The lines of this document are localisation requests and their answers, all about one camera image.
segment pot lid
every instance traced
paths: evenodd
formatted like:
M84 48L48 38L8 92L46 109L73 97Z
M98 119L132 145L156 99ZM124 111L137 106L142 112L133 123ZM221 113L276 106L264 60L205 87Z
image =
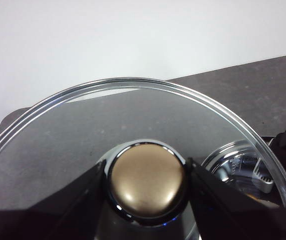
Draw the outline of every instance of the pot lid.
M265 142L233 112L199 92L170 82L113 78L52 95L0 134L0 210L30 208L92 168L115 146L139 139L169 145L182 159L203 164L222 181L245 174L255 193L262 196L259 200L286 207L283 167ZM114 182L122 185L119 175L124 174L124 162L126 155L116 162L114 172ZM249 163L247 173L240 163ZM168 189L179 192L182 174L180 170L174 174L176 188ZM274 185L262 183L263 178L270 178ZM235 181L232 185L258 198L250 187L235 186ZM119 186L113 189L121 191Z

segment gold knob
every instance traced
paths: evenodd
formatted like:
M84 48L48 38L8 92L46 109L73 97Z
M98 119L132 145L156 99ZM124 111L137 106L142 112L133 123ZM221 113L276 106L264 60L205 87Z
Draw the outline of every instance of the gold knob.
M121 153L111 169L111 193L118 207L141 218L156 218L182 199L185 172L163 146L146 143Z

